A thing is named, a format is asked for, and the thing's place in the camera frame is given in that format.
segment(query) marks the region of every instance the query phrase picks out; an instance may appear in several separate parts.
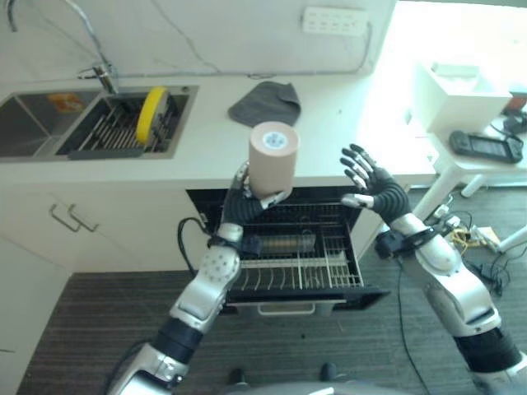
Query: shoe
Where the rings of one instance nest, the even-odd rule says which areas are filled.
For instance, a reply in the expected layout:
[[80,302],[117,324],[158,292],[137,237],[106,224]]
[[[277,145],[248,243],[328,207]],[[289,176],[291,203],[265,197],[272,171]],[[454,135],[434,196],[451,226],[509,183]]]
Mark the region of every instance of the shoe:
[[227,382],[227,385],[236,385],[239,383],[246,383],[245,382],[245,372],[243,369],[233,369],[229,373],[229,381]]
[[322,368],[320,368],[320,381],[322,381],[323,383],[335,381],[337,376],[337,366],[333,362],[326,362],[322,365]]

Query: power outlet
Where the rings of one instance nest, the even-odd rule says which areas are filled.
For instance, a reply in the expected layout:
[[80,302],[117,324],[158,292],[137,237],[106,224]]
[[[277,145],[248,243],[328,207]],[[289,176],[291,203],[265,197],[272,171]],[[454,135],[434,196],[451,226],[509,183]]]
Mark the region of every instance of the power outlet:
[[319,35],[364,35],[368,12],[352,8],[307,7],[302,29]]

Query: faucet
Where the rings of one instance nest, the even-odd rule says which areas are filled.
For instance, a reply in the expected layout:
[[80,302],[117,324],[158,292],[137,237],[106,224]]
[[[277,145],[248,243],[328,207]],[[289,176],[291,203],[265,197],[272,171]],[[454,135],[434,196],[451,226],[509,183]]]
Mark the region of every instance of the faucet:
[[[7,11],[7,19],[9,21],[9,26],[11,27],[11,31],[18,31],[15,24],[15,19],[13,17],[13,6],[15,5],[16,0],[6,0],[4,7]],[[99,78],[100,84],[103,86],[105,91],[110,93],[111,95],[116,95],[119,93],[119,87],[118,87],[118,75],[117,75],[117,69],[108,61],[108,58],[105,56],[105,54],[102,52],[102,47],[100,46],[100,41],[97,38],[96,32],[93,29],[93,26],[91,25],[90,18],[88,18],[88,15],[76,4],[73,0],[63,0],[67,5],[70,6],[71,9],[75,11],[76,14],[79,15],[82,22],[84,23],[84,26],[86,27],[86,31],[88,35],[90,36],[91,42],[93,43],[94,47],[96,48],[97,54],[99,55],[100,61],[95,62],[91,65],[91,67],[87,70],[83,70],[77,75],[77,78],[79,79],[87,79],[87,78]],[[85,75],[84,72],[92,70],[94,74],[92,75]]]

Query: robot finger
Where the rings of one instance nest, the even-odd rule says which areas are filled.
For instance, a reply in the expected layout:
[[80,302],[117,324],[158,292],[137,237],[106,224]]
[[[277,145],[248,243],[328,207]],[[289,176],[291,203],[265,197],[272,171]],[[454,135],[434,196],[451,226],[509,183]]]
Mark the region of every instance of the robot finger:
[[357,144],[350,144],[349,147],[353,151],[358,153],[361,157],[363,157],[364,160],[368,162],[368,165],[370,165],[372,169],[377,167],[377,162],[371,158],[370,154],[368,154],[364,148],[362,148],[361,146],[358,146]]
[[353,208],[372,208],[374,198],[373,196],[361,195],[358,193],[347,193],[340,199],[344,206]]
[[249,174],[249,162],[244,162],[232,179],[231,189],[242,189]]
[[349,167],[351,170],[357,173],[360,177],[362,177],[365,181],[370,178],[368,176],[368,173],[355,160],[351,158],[350,159],[340,158],[340,163]]
[[267,196],[260,200],[260,205],[264,210],[267,210],[268,208],[272,206],[276,206],[278,203],[280,203],[282,200],[285,200],[287,198],[286,192],[282,191],[279,193],[275,193],[274,195]]
[[361,191],[367,189],[366,181],[359,177],[353,170],[345,169],[344,174],[355,184]]
[[355,160],[367,173],[372,173],[371,165],[357,152],[343,148],[343,154]]

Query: drawer handle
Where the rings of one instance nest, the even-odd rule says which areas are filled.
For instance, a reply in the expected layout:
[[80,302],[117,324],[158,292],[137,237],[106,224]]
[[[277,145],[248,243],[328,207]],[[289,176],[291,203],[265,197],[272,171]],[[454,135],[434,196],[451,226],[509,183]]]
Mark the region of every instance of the drawer handle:
[[258,314],[263,317],[282,317],[287,315],[312,315],[314,303],[262,303],[258,305]]
[[77,221],[77,227],[74,228],[73,226],[69,225],[67,222],[65,222],[62,218],[58,217],[56,214],[55,214],[55,208],[57,208],[57,203],[54,203],[50,208],[49,208],[49,214],[51,215],[51,217],[56,220],[58,223],[66,226],[68,229],[70,229],[71,232],[73,233],[77,233],[80,229],[81,229],[81,224],[79,221]]
[[77,223],[79,224],[79,226],[82,226],[84,229],[90,231],[91,233],[95,232],[97,230],[97,228],[99,227],[99,224],[96,224],[96,225],[93,225],[93,226],[89,226],[87,225],[86,223],[84,223],[84,221],[79,218],[77,216],[77,214],[75,214],[75,212],[73,212],[73,209],[75,208],[75,205],[72,204],[69,208],[68,208],[68,214],[71,218],[73,218],[75,221],[77,221]]

